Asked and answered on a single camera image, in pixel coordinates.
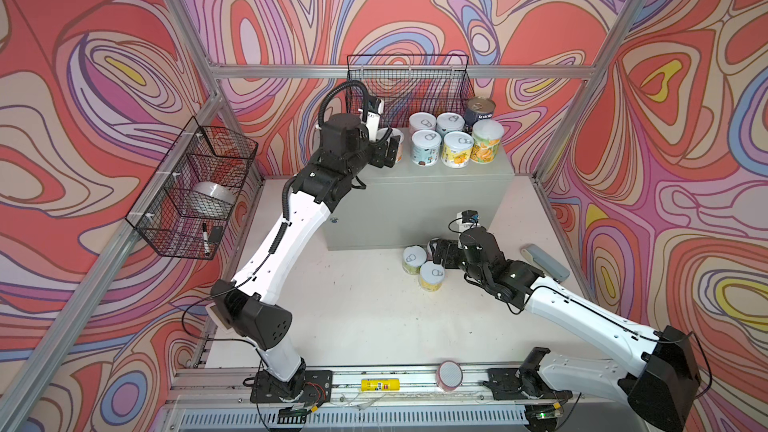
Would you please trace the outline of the white can pink label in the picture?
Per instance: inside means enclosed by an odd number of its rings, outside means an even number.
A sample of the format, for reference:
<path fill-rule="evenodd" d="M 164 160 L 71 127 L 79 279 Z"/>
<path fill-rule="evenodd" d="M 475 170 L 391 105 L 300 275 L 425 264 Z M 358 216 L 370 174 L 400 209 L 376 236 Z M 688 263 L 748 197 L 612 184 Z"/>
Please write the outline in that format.
<path fill-rule="evenodd" d="M 432 130 L 436 128 L 437 118 L 427 112 L 417 112 L 408 119 L 409 134 L 413 135 L 421 130 Z"/>

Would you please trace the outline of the white can teal label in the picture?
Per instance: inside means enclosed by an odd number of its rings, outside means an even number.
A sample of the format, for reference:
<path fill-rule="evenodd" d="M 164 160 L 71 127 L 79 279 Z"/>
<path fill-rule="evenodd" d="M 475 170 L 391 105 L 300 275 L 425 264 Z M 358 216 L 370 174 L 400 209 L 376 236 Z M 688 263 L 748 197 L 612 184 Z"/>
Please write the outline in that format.
<path fill-rule="evenodd" d="M 436 165 L 442 138 L 434 130 L 418 130 L 411 137 L 411 161 L 419 167 Z"/>

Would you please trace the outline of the white can yellow orange label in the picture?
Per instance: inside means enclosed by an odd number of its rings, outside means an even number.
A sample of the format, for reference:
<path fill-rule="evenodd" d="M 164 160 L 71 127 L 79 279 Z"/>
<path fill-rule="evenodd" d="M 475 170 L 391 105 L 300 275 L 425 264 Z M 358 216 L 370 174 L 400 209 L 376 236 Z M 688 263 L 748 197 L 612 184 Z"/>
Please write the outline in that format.
<path fill-rule="evenodd" d="M 449 168 L 463 168 L 469 161 L 474 139 L 471 135 L 460 132 L 448 132 L 442 141 L 441 161 Z"/>

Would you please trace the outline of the light blue spotted can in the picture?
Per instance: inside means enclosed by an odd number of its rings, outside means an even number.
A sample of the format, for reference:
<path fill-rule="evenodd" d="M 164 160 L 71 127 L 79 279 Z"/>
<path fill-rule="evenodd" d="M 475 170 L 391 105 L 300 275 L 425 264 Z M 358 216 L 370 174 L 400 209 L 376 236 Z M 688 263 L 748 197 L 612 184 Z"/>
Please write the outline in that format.
<path fill-rule="evenodd" d="M 445 112 L 436 118 L 436 132 L 445 137 L 450 132 L 462 132 L 465 127 L 465 119 L 462 115 Z"/>

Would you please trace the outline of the yellow peach can plastic lid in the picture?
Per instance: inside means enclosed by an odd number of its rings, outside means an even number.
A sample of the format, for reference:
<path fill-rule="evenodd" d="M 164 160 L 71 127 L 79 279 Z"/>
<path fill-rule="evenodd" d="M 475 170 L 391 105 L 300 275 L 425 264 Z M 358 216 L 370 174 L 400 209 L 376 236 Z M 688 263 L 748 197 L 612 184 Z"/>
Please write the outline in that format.
<path fill-rule="evenodd" d="M 500 148 L 504 127 L 496 120 L 484 119 L 476 122 L 472 129 L 474 140 L 470 160 L 477 164 L 491 163 Z"/>

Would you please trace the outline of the dark blue tomato can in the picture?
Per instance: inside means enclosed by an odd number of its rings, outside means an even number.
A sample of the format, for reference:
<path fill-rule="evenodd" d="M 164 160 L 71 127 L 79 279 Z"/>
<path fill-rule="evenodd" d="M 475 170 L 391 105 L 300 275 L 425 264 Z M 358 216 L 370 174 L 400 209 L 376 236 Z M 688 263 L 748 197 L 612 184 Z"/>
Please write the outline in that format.
<path fill-rule="evenodd" d="M 466 126 L 471 129 L 481 121 L 491 119 L 495 113 L 496 104 L 490 98 L 473 97 L 468 99 L 464 109 Z"/>

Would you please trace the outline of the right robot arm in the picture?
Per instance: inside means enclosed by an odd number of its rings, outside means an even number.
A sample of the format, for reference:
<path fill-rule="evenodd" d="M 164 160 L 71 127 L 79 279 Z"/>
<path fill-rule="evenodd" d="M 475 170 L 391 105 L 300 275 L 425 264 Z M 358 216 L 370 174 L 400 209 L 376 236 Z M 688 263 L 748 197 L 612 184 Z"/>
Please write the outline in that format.
<path fill-rule="evenodd" d="M 438 265 L 461 271 L 512 314 L 547 319 L 605 355 L 579 359 L 535 347 L 515 369 L 513 389 L 502 379 L 490 388 L 535 399 L 582 393 L 627 406 L 658 430 L 684 429 L 702 384 L 690 334 L 673 326 L 656 330 L 588 301 L 541 269 L 506 258 L 479 225 L 465 224 L 457 239 L 434 239 L 427 249 Z"/>

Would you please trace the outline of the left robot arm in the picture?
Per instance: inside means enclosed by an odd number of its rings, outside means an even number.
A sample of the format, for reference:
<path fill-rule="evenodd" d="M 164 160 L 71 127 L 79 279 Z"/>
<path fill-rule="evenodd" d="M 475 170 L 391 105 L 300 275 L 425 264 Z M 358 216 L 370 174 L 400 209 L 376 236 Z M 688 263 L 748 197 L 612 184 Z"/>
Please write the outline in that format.
<path fill-rule="evenodd" d="M 360 172 L 368 165 L 394 166 L 399 143 L 380 122 L 377 112 L 323 120 L 318 150 L 284 185 L 274 226 L 234 277 L 217 281 L 211 289 L 209 316 L 253 346 L 279 382 L 297 381 L 304 364 L 288 337 L 292 315 L 277 304 L 282 288 L 309 240 L 341 200 L 352 190 L 365 189 Z"/>

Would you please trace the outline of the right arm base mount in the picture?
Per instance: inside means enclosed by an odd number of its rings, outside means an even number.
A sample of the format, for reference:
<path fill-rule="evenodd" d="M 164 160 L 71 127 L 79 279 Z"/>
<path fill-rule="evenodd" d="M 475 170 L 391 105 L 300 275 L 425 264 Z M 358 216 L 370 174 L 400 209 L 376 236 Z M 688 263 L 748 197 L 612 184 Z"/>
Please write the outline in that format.
<path fill-rule="evenodd" d="M 569 401 L 573 393 L 555 390 L 541 378 L 539 372 L 525 368 L 490 368 L 482 385 L 491 391 L 494 400 Z"/>

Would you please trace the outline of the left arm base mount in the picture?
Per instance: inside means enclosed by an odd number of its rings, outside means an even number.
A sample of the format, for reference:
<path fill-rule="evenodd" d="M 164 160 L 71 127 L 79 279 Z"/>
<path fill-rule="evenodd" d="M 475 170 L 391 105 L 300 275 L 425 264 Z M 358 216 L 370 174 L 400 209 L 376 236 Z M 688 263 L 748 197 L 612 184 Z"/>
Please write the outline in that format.
<path fill-rule="evenodd" d="M 300 369 L 287 382 L 282 382 L 267 371 L 259 371 L 251 384 L 250 402 L 254 404 L 323 404 L 332 396 L 331 370 Z"/>

